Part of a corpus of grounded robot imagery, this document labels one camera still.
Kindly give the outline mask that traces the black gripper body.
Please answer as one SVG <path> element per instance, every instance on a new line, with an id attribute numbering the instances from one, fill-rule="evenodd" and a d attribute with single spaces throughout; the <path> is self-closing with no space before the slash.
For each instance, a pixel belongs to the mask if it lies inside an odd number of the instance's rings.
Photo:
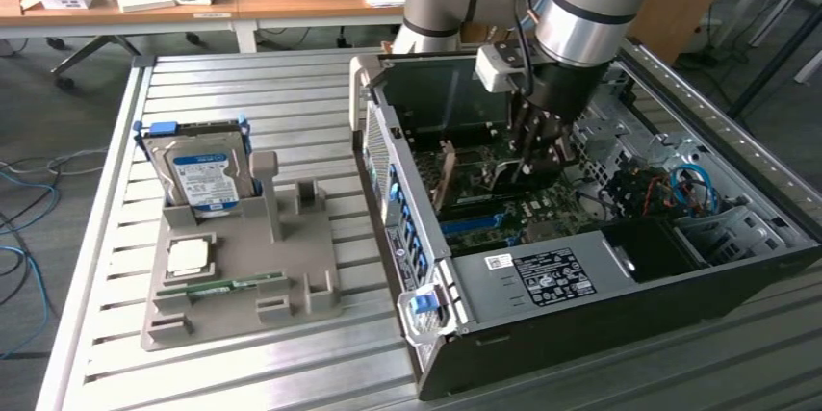
<path id="1" fill-rule="evenodd" d="M 533 69 L 533 90 L 526 100 L 559 118 L 578 118 L 586 109 L 610 62 L 593 67 L 563 63 Z"/>

